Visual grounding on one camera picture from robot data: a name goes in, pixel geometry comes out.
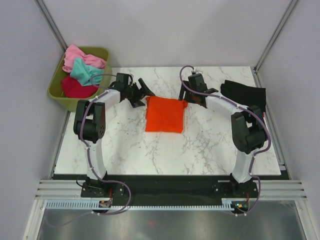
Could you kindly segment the orange t shirt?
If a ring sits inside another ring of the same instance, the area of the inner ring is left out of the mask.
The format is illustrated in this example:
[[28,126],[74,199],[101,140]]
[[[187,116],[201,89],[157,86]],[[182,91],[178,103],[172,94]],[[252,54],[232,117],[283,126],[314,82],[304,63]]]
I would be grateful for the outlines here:
[[146,98],[146,132],[182,133],[184,112],[188,106],[185,100],[148,96]]

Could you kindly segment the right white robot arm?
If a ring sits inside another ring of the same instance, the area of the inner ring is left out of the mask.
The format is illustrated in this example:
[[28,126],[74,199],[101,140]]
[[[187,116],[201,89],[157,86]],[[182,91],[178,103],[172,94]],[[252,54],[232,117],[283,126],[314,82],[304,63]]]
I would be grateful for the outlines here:
[[179,100],[198,104],[208,110],[225,114],[231,121],[232,141],[237,149],[236,162],[231,173],[229,191],[235,197],[247,191],[246,182],[252,178],[253,162],[257,154],[271,146],[270,134],[259,105],[243,105],[233,101],[215,88],[207,88],[202,74],[193,72],[188,80],[181,80]]

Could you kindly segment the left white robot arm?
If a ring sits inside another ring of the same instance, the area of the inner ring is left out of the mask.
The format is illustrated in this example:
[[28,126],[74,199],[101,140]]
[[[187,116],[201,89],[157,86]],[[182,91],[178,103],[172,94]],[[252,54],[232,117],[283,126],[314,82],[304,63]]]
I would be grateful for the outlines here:
[[100,86],[103,92],[92,99],[77,102],[73,132],[84,143],[87,157],[85,184],[99,197],[110,191],[107,169],[103,160],[102,138],[106,132],[106,110],[127,99],[133,108],[143,107],[144,97],[155,94],[142,78],[140,87],[127,73],[117,73],[109,87]]

